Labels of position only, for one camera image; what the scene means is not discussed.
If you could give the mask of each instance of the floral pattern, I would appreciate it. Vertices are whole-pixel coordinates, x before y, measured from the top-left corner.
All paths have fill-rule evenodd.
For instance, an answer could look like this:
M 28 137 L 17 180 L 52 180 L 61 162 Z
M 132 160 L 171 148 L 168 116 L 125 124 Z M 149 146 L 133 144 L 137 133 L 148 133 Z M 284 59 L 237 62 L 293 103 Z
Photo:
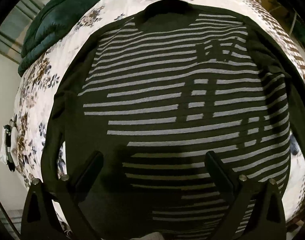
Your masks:
M 16 95 L 18 162 L 17 170 L 29 187 L 33 178 L 42 178 L 40 160 L 46 141 L 48 119 L 54 95 L 67 68 L 89 36 L 101 27 L 131 16 L 158 0 L 101 0 L 91 8 L 72 30 L 47 50 L 22 77 Z M 294 63 L 305 82 L 305 63 L 288 35 L 255 0 L 184 0 L 192 4 L 213 6 L 250 17 L 280 45 Z M 58 176 L 67 173 L 65 145 L 58 156 Z

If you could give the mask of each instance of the green blanket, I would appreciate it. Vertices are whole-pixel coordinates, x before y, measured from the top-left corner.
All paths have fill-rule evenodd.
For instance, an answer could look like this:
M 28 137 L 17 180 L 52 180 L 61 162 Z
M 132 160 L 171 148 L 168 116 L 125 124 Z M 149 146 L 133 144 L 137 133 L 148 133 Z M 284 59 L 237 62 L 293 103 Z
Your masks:
M 98 1 L 100 0 L 50 0 L 26 33 L 19 75 L 22 77 L 31 64 L 62 39 Z

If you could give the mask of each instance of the bed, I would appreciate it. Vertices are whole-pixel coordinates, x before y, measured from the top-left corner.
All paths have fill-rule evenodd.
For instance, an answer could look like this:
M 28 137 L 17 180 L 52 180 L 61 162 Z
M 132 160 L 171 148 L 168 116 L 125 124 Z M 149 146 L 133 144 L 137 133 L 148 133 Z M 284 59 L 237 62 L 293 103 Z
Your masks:
M 59 42 L 44 52 L 24 73 L 14 102 L 18 127 L 17 171 L 29 188 L 35 178 L 41 178 L 40 161 L 47 135 L 47 123 L 54 95 L 68 66 L 89 38 L 99 28 L 136 14 L 158 0 L 101 0 L 93 6 Z M 192 4 L 229 9 L 250 17 L 283 49 L 296 66 L 305 83 L 305 62 L 294 42 L 279 23 L 255 0 L 183 0 Z M 58 177 L 67 173 L 65 143 L 58 158 Z M 299 152 L 292 155 L 290 182 L 283 198 L 286 221 L 291 220 L 304 202 L 305 161 Z M 59 205 L 59 217 L 65 221 Z

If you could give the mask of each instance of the crew neckline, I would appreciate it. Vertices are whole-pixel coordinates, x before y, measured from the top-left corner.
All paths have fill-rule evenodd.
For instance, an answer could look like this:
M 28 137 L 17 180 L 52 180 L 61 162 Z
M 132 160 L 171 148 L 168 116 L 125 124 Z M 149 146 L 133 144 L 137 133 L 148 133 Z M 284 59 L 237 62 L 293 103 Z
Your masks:
M 189 26 L 195 22 L 198 11 L 181 0 L 161 0 L 147 6 L 134 18 L 139 31 L 171 31 Z

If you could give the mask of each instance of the silver bolt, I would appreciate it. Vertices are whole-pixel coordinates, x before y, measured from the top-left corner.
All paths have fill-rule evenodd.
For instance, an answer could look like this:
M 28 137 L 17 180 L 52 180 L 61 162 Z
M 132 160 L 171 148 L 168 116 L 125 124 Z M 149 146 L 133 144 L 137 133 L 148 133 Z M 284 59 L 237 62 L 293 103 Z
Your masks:
M 33 181 L 32 181 L 32 184 L 33 185 L 37 185 L 37 184 L 39 184 L 40 183 L 40 179 L 34 179 Z
M 272 184 L 272 185 L 276 185 L 276 184 L 277 184 L 277 182 L 276 182 L 274 179 L 269 179 L 269 182 L 270 182 L 270 184 Z
M 240 176 L 239 176 L 239 179 L 240 179 L 241 181 L 246 181 L 248 178 L 247 178 L 246 175 L 240 175 Z
M 65 174 L 65 175 L 62 175 L 62 177 L 60 178 L 62 181 L 67 181 L 69 180 L 69 175 Z

